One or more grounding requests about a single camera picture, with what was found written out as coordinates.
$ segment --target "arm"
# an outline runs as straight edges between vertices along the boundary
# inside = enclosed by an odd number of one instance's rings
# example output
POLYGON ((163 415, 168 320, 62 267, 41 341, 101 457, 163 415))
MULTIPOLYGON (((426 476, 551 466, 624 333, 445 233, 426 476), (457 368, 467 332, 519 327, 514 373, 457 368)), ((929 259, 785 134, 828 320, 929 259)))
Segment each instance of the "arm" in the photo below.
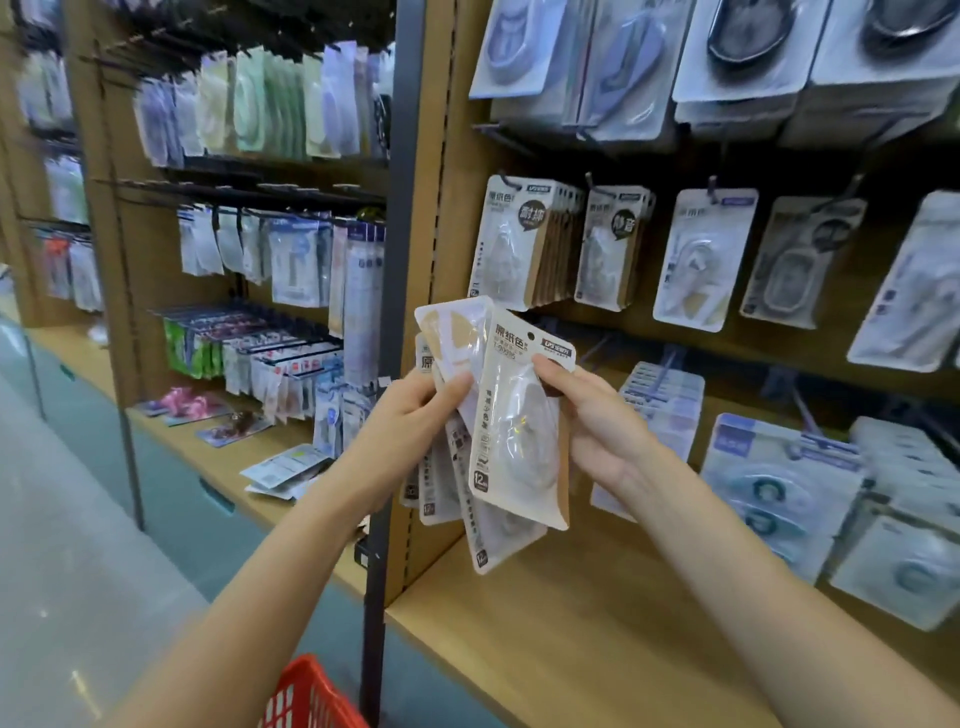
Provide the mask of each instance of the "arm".
POLYGON ((255 726, 357 523, 423 457, 471 383, 469 375, 457 377, 436 396, 430 376, 392 384, 349 450, 202 621, 137 682, 107 727, 255 726))
POLYGON ((787 566, 596 375, 537 357, 576 409, 571 454, 616 495, 789 728, 960 726, 960 708, 787 566))

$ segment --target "red shopping basket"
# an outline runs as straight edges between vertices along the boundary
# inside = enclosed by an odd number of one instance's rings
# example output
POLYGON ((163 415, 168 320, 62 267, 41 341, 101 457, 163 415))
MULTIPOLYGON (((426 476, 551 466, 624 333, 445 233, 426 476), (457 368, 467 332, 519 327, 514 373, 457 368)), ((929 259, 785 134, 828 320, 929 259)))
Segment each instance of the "red shopping basket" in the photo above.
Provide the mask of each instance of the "red shopping basket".
POLYGON ((313 655, 302 655, 283 670, 276 694, 258 728, 368 728, 326 677, 313 655))

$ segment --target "aisle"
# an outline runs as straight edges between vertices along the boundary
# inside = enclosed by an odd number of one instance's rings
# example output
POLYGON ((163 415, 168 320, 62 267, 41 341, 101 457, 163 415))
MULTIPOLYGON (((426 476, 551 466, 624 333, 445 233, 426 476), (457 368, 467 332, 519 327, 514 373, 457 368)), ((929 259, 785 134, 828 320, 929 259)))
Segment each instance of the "aisle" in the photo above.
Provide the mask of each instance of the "aisle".
POLYGON ((204 606, 0 377, 0 723, 91 725, 204 606))

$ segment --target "hand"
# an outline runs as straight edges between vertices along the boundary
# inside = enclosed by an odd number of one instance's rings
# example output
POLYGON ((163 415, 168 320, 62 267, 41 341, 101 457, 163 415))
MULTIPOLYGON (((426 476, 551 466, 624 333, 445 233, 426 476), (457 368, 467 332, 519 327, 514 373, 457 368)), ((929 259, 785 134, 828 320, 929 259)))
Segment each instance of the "hand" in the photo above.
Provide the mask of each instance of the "hand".
POLYGON ((534 370, 576 410, 571 423, 573 462, 620 500, 642 480, 638 463, 655 438, 647 424, 604 379, 577 367, 568 372, 534 354, 534 370))
POLYGON ((473 376, 465 372, 438 392, 432 376, 414 370, 387 387, 334 466, 363 499, 364 513, 379 510, 421 461, 472 385, 473 376))

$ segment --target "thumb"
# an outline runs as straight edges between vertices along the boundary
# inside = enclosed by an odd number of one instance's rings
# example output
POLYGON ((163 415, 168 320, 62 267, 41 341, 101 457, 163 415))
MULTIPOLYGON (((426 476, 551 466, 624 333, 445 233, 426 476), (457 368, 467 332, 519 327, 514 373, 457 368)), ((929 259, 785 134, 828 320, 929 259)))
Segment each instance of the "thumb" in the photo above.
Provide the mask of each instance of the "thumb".
POLYGON ((537 372, 537 376, 554 389, 563 392, 566 398, 573 402, 574 406, 579 407, 593 393, 594 389, 589 383, 574 376, 560 364, 551 361, 543 354, 535 353, 533 360, 534 371, 537 372))
POLYGON ((461 372, 441 389, 420 409, 420 416, 432 427, 441 427, 453 414, 453 410, 464 400, 470 387, 473 386, 473 375, 470 372, 461 372))

